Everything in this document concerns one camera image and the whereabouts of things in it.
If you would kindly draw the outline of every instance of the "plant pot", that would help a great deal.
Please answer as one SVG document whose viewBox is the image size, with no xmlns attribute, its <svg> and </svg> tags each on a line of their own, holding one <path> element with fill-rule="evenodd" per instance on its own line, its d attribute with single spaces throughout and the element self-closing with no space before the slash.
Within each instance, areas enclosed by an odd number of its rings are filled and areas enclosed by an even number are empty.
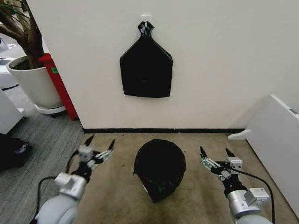
<svg viewBox="0 0 299 224">
<path fill-rule="evenodd" d="M 27 56 L 17 58 L 7 64 L 7 69 L 28 98 L 37 106 L 36 108 L 47 110 L 62 107 L 63 103 L 45 67 L 31 70 L 12 69 L 25 60 Z"/>
</svg>

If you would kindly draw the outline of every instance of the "black plastic bag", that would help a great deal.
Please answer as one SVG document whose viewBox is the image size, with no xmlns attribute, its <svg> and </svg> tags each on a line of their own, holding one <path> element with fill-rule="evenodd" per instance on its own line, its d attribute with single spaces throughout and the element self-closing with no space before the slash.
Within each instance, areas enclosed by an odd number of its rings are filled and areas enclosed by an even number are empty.
<svg viewBox="0 0 299 224">
<path fill-rule="evenodd" d="M 173 142 L 154 139 L 138 151 L 133 174 L 137 174 L 154 203 L 172 194 L 186 171 L 185 155 Z"/>
<path fill-rule="evenodd" d="M 153 26 L 142 22 L 138 41 L 121 57 L 121 79 L 125 95 L 168 97 L 171 90 L 172 57 L 151 37 Z"/>
</svg>

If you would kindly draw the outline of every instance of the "green label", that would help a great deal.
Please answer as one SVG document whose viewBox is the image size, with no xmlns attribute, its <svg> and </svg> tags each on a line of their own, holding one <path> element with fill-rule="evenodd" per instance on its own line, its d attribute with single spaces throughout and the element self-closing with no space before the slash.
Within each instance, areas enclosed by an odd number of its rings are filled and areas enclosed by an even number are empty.
<svg viewBox="0 0 299 224">
<path fill-rule="evenodd" d="M 51 70 L 52 70 L 53 73 L 58 73 L 57 68 L 51 68 Z"/>
</svg>

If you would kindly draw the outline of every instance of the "black trash bag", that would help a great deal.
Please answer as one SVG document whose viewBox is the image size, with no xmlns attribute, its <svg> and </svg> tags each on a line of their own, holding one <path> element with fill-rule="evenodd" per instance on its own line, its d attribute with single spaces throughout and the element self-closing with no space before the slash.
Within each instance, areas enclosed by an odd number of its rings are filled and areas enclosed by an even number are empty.
<svg viewBox="0 0 299 224">
<path fill-rule="evenodd" d="M 0 133 L 0 171 L 13 167 L 22 167 L 31 149 L 32 146 L 28 141 L 11 138 Z"/>
<path fill-rule="evenodd" d="M 149 98 L 169 97 L 172 57 L 151 37 L 153 26 L 142 22 L 138 41 L 121 56 L 121 79 L 125 95 Z"/>
<path fill-rule="evenodd" d="M 134 174 L 137 174 L 154 203 L 172 194 L 186 171 L 185 155 L 171 141 L 154 139 L 138 151 Z"/>
</svg>

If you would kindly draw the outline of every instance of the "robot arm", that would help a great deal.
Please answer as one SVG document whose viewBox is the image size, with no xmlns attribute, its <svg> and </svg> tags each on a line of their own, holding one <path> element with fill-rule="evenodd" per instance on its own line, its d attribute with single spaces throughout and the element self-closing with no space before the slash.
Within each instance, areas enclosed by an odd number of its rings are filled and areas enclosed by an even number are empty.
<svg viewBox="0 0 299 224">
<path fill-rule="evenodd" d="M 60 173 L 55 183 L 60 186 L 59 195 L 46 201 L 38 215 L 30 224 L 72 224 L 77 217 L 77 206 L 84 194 L 85 186 L 90 181 L 92 170 L 112 156 L 115 140 L 109 149 L 99 153 L 89 146 L 93 136 L 80 146 L 79 167 L 72 174 Z"/>
<path fill-rule="evenodd" d="M 218 175 L 224 185 L 224 194 L 229 201 L 231 216 L 235 224 L 271 224 L 271 222 L 258 215 L 261 206 L 269 199 L 263 188 L 250 188 L 247 190 L 238 178 L 238 171 L 242 169 L 243 161 L 226 149 L 226 161 L 215 162 L 209 159 L 203 147 L 200 147 L 201 164 Z"/>
</svg>

